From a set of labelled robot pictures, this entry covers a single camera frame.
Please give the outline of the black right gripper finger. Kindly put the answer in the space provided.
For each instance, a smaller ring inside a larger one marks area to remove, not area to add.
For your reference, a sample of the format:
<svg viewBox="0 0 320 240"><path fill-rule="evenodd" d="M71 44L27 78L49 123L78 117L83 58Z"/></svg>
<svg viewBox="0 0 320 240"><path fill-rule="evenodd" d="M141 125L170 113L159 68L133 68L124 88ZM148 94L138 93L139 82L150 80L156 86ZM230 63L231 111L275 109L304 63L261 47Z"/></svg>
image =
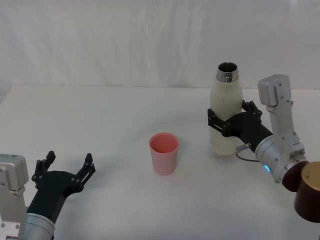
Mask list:
<svg viewBox="0 0 320 240"><path fill-rule="evenodd" d="M228 136L228 126L227 123L216 116L215 112L211 109L207 109L207 121L208 125L220 132L224 137Z"/></svg>
<svg viewBox="0 0 320 240"><path fill-rule="evenodd" d="M242 109L245 110L250 118L255 119L257 122L261 123L262 111L259 110L256 104L251 101L242 101Z"/></svg>

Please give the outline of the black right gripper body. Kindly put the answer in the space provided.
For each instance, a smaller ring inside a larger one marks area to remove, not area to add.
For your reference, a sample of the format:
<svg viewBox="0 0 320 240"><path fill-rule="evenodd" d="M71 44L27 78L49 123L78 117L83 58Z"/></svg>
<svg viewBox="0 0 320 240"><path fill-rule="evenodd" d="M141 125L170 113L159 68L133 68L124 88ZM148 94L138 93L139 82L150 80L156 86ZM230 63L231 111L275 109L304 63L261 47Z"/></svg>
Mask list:
<svg viewBox="0 0 320 240"><path fill-rule="evenodd" d="M261 120L262 112L241 112L229 118L222 125L221 134L224 137L237 137L244 144L250 145L252 152L256 151L258 145L273 133L268 130Z"/></svg>

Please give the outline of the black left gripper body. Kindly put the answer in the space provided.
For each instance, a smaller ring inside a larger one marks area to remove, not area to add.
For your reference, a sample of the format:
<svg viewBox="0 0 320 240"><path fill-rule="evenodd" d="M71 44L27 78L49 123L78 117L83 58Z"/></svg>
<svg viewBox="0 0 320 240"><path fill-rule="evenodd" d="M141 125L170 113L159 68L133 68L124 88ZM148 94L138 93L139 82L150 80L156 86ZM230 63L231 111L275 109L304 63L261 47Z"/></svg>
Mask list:
<svg viewBox="0 0 320 240"><path fill-rule="evenodd" d="M34 174L31 180L35 182L37 192L27 213L41 215L53 223L57 221L66 199L83 190L83 184L76 180L76 175L66 171Z"/></svg>

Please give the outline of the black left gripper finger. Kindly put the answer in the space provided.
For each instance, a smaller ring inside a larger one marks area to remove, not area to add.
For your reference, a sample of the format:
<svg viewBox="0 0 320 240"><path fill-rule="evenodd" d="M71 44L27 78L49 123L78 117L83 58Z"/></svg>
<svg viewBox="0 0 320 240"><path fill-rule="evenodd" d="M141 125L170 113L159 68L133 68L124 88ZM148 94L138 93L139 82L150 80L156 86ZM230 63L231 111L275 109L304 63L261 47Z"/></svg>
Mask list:
<svg viewBox="0 0 320 240"><path fill-rule="evenodd" d="M54 162L55 159L56 159L55 152L51 150L48 152L45 159L37 160L34 175L35 176L44 175L48 171L49 167L51 166L51 164Z"/></svg>
<svg viewBox="0 0 320 240"><path fill-rule="evenodd" d="M75 175L75 182L83 187L95 172L92 154L87 153L82 168Z"/></svg>

